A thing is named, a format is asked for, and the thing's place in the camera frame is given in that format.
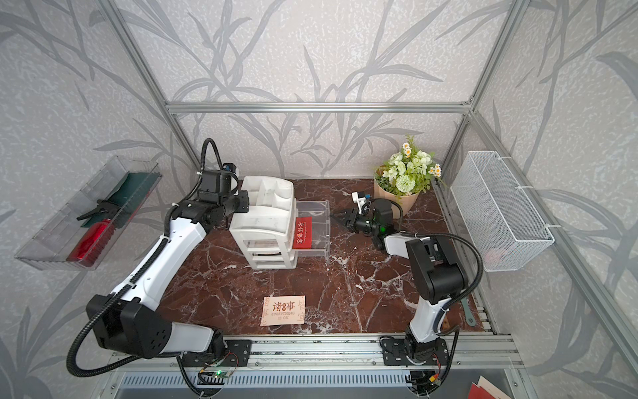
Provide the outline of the red item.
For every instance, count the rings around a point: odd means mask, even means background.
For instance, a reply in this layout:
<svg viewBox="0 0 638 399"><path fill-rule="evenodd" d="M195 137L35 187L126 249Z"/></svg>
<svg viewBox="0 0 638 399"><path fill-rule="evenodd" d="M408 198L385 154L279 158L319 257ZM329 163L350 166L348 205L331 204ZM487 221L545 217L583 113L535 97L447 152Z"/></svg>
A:
<svg viewBox="0 0 638 399"><path fill-rule="evenodd" d="M312 217L297 217L294 229L294 249L312 247Z"/></svg>

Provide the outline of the white plastic drawer organizer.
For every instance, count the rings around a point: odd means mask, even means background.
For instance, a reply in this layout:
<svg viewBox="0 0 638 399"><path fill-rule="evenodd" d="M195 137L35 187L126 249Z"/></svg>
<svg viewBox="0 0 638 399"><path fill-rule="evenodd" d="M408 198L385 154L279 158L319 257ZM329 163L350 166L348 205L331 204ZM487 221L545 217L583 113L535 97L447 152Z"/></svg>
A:
<svg viewBox="0 0 638 399"><path fill-rule="evenodd" d="M295 269L293 228L297 200L291 181L271 176L247 176L242 189L249 211L234 214L229 231L252 269Z"/></svg>

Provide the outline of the pink postcard red characters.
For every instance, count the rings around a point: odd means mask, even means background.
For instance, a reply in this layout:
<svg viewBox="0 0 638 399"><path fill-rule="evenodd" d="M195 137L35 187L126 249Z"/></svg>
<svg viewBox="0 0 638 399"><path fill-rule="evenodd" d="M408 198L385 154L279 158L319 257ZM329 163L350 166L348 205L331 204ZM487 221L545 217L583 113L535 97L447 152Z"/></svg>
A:
<svg viewBox="0 0 638 399"><path fill-rule="evenodd" d="M261 326L304 324L305 307L305 296L265 297Z"/></svg>

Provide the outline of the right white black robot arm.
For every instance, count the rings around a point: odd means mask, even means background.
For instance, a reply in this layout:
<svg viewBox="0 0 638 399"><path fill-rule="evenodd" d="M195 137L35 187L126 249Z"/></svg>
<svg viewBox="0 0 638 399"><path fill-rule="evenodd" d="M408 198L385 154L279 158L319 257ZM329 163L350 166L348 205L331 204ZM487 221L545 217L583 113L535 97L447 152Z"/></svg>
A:
<svg viewBox="0 0 638 399"><path fill-rule="evenodd" d="M453 304L467 298L483 277L483 259L476 247L450 233L411 234L394 224L394 212L403 219L402 207L390 199L371 199L362 192L353 197L356 207L331 214L331 219L352 234L364 234L375 248L410 261L417 293L417 310L405 337L379 337L386 366L448 366L460 327L443 329Z"/></svg>

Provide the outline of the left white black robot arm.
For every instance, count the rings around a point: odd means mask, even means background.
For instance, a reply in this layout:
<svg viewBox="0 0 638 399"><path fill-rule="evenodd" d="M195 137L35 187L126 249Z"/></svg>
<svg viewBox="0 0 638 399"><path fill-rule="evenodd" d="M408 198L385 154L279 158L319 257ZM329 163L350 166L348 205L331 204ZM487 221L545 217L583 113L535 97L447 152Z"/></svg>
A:
<svg viewBox="0 0 638 399"><path fill-rule="evenodd" d="M215 158L216 168L200 167L194 188L172 204L164 231L135 270L108 295L96 295L86 306L87 324L66 356L66 369L75 377L95 377L140 359L201 353L211 362L224 359L228 346L216 329L171 322L157 309L169 283L207 234L229 228L233 214L249 211L249 195L239 186L237 167ZM125 358L93 369L78 364L81 344L90 333L104 349Z"/></svg>

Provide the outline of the potted white flower plant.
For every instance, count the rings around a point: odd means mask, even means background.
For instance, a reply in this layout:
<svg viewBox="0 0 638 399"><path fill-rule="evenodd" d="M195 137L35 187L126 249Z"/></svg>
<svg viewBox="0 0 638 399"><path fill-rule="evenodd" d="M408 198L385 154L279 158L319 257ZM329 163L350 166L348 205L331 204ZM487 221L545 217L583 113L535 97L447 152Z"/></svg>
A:
<svg viewBox="0 0 638 399"><path fill-rule="evenodd" d="M393 154L374 175L374 198L390 200L395 219L415 205L420 193L429 191L442 177L442 167L434 153L420 149L415 136L407 136L400 151Z"/></svg>

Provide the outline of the green card in bin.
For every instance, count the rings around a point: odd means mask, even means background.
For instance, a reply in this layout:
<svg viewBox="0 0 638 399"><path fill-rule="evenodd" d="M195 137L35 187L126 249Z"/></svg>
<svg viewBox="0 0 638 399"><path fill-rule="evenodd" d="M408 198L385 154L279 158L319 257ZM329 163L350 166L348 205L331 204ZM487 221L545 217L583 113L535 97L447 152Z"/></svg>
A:
<svg viewBox="0 0 638 399"><path fill-rule="evenodd" d="M121 206L118 214L111 219L116 229L122 229L129 222L160 178L160 173L128 172L116 185L114 191L104 199ZM98 217L85 219L81 227L89 228L102 220Z"/></svg>

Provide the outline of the black clamp in bin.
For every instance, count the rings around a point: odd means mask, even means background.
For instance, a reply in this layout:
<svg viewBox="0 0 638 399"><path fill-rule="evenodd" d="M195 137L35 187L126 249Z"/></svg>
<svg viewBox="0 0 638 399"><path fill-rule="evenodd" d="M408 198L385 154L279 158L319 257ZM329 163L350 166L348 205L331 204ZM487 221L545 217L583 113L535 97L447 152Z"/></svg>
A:
<svg viewBox="0 0 638 399"><path fill-rule="evenodd" d="M76 219L78 221L98 217L100 219L113 219L121 210L121 206L106 199L96 201L96 207Z"/></svg>

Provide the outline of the red brush in bin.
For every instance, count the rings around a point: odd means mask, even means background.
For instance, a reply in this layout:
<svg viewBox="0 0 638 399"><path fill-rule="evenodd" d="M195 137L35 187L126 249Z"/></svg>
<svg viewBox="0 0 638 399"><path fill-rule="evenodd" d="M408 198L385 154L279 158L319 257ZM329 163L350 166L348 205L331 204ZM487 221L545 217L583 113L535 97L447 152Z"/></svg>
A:
<svg viewBox="0 0 638 399"><path fill-rule="evenodd" d="M86 268L92 267L105 250L115 230L116 227L111 219L103 219L93 224L88 228L66 260Z"/></svg>

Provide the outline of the green circuit board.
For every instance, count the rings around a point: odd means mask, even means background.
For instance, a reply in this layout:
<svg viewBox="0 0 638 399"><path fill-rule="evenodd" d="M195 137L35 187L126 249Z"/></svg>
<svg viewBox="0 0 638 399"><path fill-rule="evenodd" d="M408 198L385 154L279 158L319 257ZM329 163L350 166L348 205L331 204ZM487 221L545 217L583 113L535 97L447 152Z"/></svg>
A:
<svg viewBox="0 0 638 399"><path fill-rule="evenodd" d="M200 370L198 373L198 378L207 381L208 379L226 379L232 377L234 375L235 370L216 370L216 371L206 371Z"/></svg>

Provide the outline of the red paper at corner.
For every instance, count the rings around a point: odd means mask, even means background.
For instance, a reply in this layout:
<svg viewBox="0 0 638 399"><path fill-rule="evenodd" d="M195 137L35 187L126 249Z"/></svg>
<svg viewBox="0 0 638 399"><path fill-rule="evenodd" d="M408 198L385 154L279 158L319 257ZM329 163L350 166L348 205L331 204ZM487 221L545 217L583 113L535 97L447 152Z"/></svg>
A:
<svg viewBox="0 0 638 399"><path fill-rule="evenodd" d="M481 376L478 382L470 387L468 399L511 399L511 397Z"/></svg>

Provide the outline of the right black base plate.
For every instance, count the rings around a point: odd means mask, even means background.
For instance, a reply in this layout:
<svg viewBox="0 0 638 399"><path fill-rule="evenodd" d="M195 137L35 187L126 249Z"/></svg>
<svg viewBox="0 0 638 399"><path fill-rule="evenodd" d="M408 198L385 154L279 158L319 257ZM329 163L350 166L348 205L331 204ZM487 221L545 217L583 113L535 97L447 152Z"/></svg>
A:
<svg viewBox="0 0 638 399"><path fill-rule="evenodd" d="M412 338L381 336L379 338L385 366L443 366L450 352L444 339L415 342Z"/></svg>

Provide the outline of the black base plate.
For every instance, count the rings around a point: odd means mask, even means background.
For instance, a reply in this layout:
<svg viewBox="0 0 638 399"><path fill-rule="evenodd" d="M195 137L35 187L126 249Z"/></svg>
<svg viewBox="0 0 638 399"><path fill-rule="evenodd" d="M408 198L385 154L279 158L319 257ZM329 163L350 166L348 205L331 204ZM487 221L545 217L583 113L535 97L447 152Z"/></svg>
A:
<svg viewBox="0 0 638 399"><path fill-rule="evenodd" d="M224 355L187 352L182 357L185 367L247 367L252 349L252 341L248 339L232 339L225 342Z"/></svg>
<svg viewBox="0 0 638 399"><path fill-rule="evenodd" d="M412 338L381 336L379 338L385 366L443 366L450 352L444 339L415 342Z"/></svg>

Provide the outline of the aluminium front rail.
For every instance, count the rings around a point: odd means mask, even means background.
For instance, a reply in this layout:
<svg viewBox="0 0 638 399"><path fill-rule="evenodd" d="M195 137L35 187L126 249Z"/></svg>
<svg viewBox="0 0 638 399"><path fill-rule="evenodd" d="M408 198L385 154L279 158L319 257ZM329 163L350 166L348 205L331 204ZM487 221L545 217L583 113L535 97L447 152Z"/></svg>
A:
<svg viewBox="0 0 638 399"><path fill-rule="evenodd" d="M253 335L249 352L226 357L227 362L247 357L244 367L221 368L235 372L382 370L390 357L373 333L327 335ZM523 359L512 337L490 332L462 332L451 368L520 369Z"/></svg>

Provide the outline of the clear plastic wall bin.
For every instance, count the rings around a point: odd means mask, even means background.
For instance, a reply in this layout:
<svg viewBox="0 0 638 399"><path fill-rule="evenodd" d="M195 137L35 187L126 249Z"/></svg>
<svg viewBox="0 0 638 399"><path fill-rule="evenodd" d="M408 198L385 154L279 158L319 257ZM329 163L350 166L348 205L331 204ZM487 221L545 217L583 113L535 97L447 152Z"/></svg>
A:
<svg viewBox="0 0 638 399"><path fill-rule="evenodd" d="M98 261L89 268L66 260L88 228L81 227L84 220L76 218L94 209L96 201L106 199L128 172L160 173L156 161L134 161L113 156L108 162L16 253L15 258L39 270L93 270L103 261L124 229L132 221L152 191L133 214L129 222L116 229Z"/></svg>

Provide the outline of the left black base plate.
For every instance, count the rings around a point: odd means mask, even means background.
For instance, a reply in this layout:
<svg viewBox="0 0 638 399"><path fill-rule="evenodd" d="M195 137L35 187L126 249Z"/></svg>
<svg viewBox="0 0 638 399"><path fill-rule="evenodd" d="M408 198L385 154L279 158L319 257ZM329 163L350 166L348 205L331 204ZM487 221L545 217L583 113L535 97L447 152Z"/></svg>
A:
<svg viewBox="0 0 638 399"><path fill-rule="evenodd" d="M232 339L225 342L224 355L187 352L182 357L185 367L247 367L252 349L252 341L248 339Z"/></svg>

